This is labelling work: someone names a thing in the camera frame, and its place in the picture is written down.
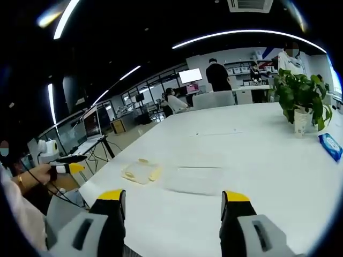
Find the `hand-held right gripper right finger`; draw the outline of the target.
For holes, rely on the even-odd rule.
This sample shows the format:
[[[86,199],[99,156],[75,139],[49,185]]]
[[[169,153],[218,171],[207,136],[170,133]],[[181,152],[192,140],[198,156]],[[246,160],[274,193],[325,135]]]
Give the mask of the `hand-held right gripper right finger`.
[[[256,214],[242,193],[222,192],[219,237],[222,256],[297,256],[286,234],[267,216]]]

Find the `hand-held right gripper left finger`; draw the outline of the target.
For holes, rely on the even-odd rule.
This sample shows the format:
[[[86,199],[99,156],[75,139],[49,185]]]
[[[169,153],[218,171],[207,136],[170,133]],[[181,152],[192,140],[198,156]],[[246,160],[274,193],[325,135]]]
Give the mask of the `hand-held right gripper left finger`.
[[[125,197],[124,189],[107,191],[85,210],[54,196],[46,216],[50,256],[122,256]]]

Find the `person's left hand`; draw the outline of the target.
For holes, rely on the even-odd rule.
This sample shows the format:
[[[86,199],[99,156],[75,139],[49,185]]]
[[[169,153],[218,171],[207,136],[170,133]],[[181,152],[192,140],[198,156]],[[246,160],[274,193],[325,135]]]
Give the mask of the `person's left hand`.
[[[33,176],[42,184],[46,185],[50,182],[50,164],[39,164],[37,167],[34,167],[30,170]]]

